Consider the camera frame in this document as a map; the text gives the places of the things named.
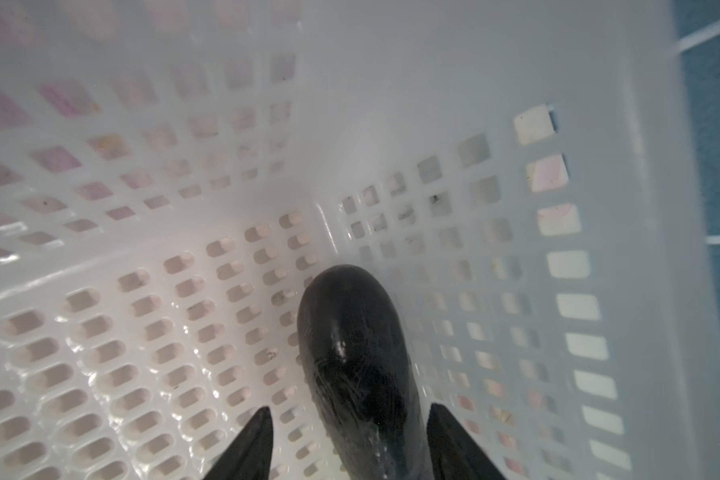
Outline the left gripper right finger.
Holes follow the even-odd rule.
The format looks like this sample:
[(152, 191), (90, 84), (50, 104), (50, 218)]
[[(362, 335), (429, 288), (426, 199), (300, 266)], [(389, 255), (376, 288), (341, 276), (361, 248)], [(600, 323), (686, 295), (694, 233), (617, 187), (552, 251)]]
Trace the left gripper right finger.
[(506, 479), (445, 405), (431, 405), (426, 434), (435, 479)]

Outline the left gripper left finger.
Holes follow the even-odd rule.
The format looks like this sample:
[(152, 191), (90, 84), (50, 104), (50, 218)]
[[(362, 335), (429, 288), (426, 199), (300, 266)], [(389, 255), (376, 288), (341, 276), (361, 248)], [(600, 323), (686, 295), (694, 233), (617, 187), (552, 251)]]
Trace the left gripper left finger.
[(266, 480), (270, 475), (274, 427), (269, 407), (259, 408), (220, 455), (204, 480)]

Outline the dark toy eggplant green stem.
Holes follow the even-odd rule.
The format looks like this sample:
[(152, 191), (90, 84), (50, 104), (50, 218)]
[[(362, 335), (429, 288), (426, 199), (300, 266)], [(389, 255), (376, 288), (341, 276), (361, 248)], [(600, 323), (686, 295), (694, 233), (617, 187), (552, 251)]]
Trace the dark toy eggplant green stem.
[(306, 288), (299, 356), (328, 437), (353, 479), (433, 476), (418, 388), (396, 308), (359, 266)]

